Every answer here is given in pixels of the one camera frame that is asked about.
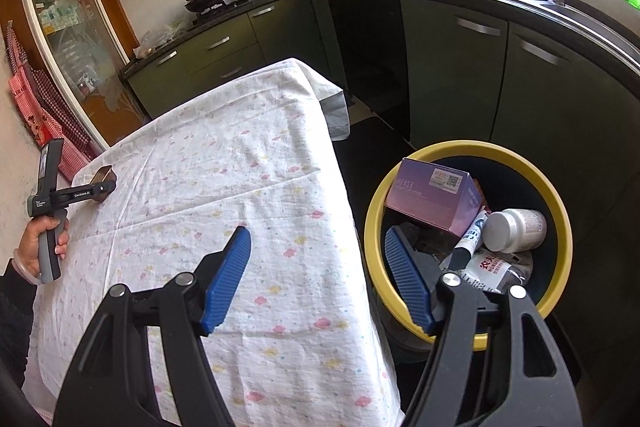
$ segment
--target plastic bag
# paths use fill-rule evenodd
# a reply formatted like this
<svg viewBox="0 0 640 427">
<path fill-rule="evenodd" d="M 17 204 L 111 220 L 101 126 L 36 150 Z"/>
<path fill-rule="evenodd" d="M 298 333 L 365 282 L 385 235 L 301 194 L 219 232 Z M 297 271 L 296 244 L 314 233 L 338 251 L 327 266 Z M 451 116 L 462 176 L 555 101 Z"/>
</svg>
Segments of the plastic bag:
<svg viewBox="0 0 640 427">
<path fill-rule="evenodd" d="M 449 266 L 449 257 L 440 264 Z M 491 293 L 505 293 L 511 286 L 524 286 L 533 272 L 533 258 L 529 250 L 516 253 L 492 252 L 479 248 L 462 270 L 455 270 L 460 278 L 474 288 Z"/>
<path fill-rule="evenodd" d="M 190 26 L 187 19 L 181 19 L 171 24 L 149 30 L 140 39 L 140 46 L 133 50 L 136 58 L 147 58 L 156 49 L 174 40 Z"/>
<path fill-rule="evenodd" d="M 400 224 L 400 229 L 414 250 L 433 255 L 438 263 L 451 253 L 459 241 L 452 233 L 429 225 L 418 227 L 405 222 Z"/>
</svg>

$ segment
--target checkered cloth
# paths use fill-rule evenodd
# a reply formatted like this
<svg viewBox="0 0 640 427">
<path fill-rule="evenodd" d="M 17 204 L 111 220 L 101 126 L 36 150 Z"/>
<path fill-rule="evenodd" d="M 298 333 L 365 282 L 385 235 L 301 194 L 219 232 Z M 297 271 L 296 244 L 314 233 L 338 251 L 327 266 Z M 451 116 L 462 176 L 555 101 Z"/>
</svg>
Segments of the checkered cloth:
<svg viewBox="0 0 640 427">
<path fill-rule="evenodd" d="M 86 155 L 63 133 L 62 126 L 42 108 L 31 89 L 27 71 L 31 71 L 29 63 L 26 61 L 24 49 L 20 46 L 15 33 L 9 29 L 7 31 L 7 44 L 9 58 L 11 61 L 14 76 L 9 79 L 15 103 L 20 114 L 31 129 L 31 133 L 40 146 L 44 146 L 51 138 L 64 138 L 62 146 L 62 159 L 60 160 L 60 172 L 71 182 L 76 173 L 90 161 Z"/>
<path fill-rule="evenodd" d="M 7 51 L 11 62 L 12 71 L 17 73 L 20 68 L 24 69 L 24 74 L 31 86 L 38 103 L 61 125 L 65 136 L 90 160 L 95 158 L 95 153 L 90 147 L 91 137 L 84 131 L 82 125 L 76 120 L 71 110 L 66 105 L 62 95 L 42 70 L 32 70 L 29 65 L 27 53 L 18 42 L 13 29 L 8 28 Z"/>
</svg>

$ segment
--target purple box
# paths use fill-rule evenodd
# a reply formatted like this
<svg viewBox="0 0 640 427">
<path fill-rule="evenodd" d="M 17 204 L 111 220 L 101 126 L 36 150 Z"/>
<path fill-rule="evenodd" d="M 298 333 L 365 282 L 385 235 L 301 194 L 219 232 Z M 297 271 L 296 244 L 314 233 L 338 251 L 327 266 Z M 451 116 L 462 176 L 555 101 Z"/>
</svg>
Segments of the purple box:
<svg viewBox="0 0 640 427">
<path fill-rule="evenodd" d="M 385 205 L 462 237 L 482 196 L 468 172 L 405 158 Z"/>
</svg>

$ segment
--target black countertop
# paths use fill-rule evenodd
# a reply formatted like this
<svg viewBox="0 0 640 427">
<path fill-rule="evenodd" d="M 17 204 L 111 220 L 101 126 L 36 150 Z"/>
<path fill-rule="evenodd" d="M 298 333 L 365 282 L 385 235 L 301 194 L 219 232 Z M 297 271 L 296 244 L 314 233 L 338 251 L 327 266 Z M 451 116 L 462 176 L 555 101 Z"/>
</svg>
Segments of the black countertop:
<svg viewBox="0 0 640 427">
<path fill-rule="evenodd" d="M 229 19 L 233 19 L 234 17 L 238 17 L 243 13 L 250 12 L 251 10 L 263 6 L 264 4 L 268 4 L 274 1 L 278 0 L 250 0 L 240 6 L 225 11 L 224 13 L 220 14 L 219 17 L 216 17 L 215 19 L 212 19 L 205 24 L 195 26 L 193 29 L 189 29 L 171 42 L 168 42 L 164 46 L 160 46 L 148 57 L 140 59 L 136 58 L 135 60 L 132 60 L 129 64 L 127 64 L 120 70 L 120 78 L 122 80 L 127 80 L 130 76 L 138 73 L 138 71 L 140 71 L 142 68 L 156 60 L 156 58 L 162 57 L 162 55 L 164 55 L 165 53 L 170 52 L 174 48 L 177 48 L 180 44 L 184 44 L 186 41 L 194 38 L 196 35 L 199 35 L 200 33 L 203 33 L 220 23 L 228 21 Z"/>
<path fill-rule="evenodd" d="M 123 80 L 127 80 L 130 76 L 140 71 L 146 65 L 161 57 L 167 52 L 171 51 L 175 47 L 183 44 L 187 40 L 199 35 L 214 26 L 223 23 L 229 19 L 233 19 L 243 13 L 247 13 L 251 10 L 259 8 L 264 4 L 268 4 L 277 0 L 251 0 L 239 7 L 233 8 L 224 12 L 220 17 L 211 20 L 210 22 L 198 26 L 193 30 L 190 30 L 177 39 L 169 42 L 168 44 L 158 48 L 148 57 L 142 60 L 134 60 L 130 62 L 125 68 L 120 71 L 120 77 Z M 616 78 L 623 86 L 631 91 L 638 99 L 640 99 L 640 82 L 638 81 L 638 72 L 634 71 L 619 60 L 616 56 L 612 55 L 610 51 L 603 48 L 601 45 L 596 44 L 590 39 L 584 38 L 575 29 L 569 28 L 566 25 L 558 23 L 549 14 L 543 16 L 542 13 L 535 10 L 522 9 L 522 6 L 517 4 L 509 4 L 501 0 L 433 0 L 455 6 L 465 7 L 471 10 L 476 10 L 487 15 L 495 16 L 503 20 L 509 20 L 516 24 L 526 26 L 532 30 L 535 30 L 547 37 L 564 44 L 573 51 L 580 55 L 587 57 L 591 62 L 601 67 L 607 73 Z M 567 4 L 572 4 L 572 0 L 568 0 Z M 599 10 L 586 6 L 589 10 L 586 12 L 592 18 L 599 20 L 605 26 L 612 28 L 619 35 L 626 38 L 628 42 L 640 48 L 640 38 L 633 34 L 630 30 L 625 28 L 622 24 L 611 19 Z M 585 5 L 578 1 L 575 4 L 575 8 L 584 11 Z"/>
</svg>

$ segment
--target cabinet handle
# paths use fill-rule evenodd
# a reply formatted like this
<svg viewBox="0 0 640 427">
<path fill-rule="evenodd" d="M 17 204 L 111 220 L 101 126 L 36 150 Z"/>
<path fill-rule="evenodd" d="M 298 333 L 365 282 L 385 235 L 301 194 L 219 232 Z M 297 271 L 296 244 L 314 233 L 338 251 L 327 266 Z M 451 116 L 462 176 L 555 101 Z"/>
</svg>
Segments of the cabinet handle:
<svg viewBox="0 0 640 427">
<path fill-rule="evenodd" d="M 174 58 L 175 55 L 177 55 L 178 52 L 171 52 L 169 53 L 165 58 L 162 58 L 159 62 L 158 62 L 158 66 L 164 64 L 167 60 L 169 60 L 170 58 Z"/>
<path fill-rule="evenodd" d="M 532 55 L 536 55 L 538 58 L 542 58 L 542 60 L 545 60 L 549 64 L 553 64 L 554 66 L 560 64 L 560 57 L 556 57 L 555 55 L 544 51 L 542 48 L 534 46 L 531 42 L 520 40 L 520 45 L 524 51 L 529 52 Z"/>
<path fill-rule="evenodd" d="M 264 10 L 260 10 L 258 13 L 254 13 L 253 15 L 251 15 L 251 17 L 259 17 L 260 15 L 264 15 L 265 13 L 269 13 L 271 11 L 274 11 L 276 9 L 275 6 L 269 6 L 268 8 L 265 8 Z"/>
<path fill-rule="evenodd" d="M 500 36 L 500 30 L 498 28 L 491 28 L 491 26 L 482 26 L 481 24 L 461 19 L 458 17 L 458 25 L 463 28 L 468 28 L 478 33 L 484 33 L 485 35 L 493 35 L 495 37 Z"/>
<path fill-rule="evenodd" d="M 236 73 L 240 73 L 240 71 L 242 71 L 242 66 L 233 71 L 229 71 L 227 74 L 221 74 L 220 78 L 229 78 L 230 76 L 234 76 Z"/>
<path fill-rule="evenodd" d="M 225 37 L 224 39 L 222 39 L 220 42 L 216 42 L 215 44 L 210 45 L 207 48 L 207 51 L 212 50 L 213 48 L 217 48 L 218 46 L 221 46 L 222 44 L 224 44 L 225 42 L 229 42 L 231 39 L 229 37 Z"/>
</svg>

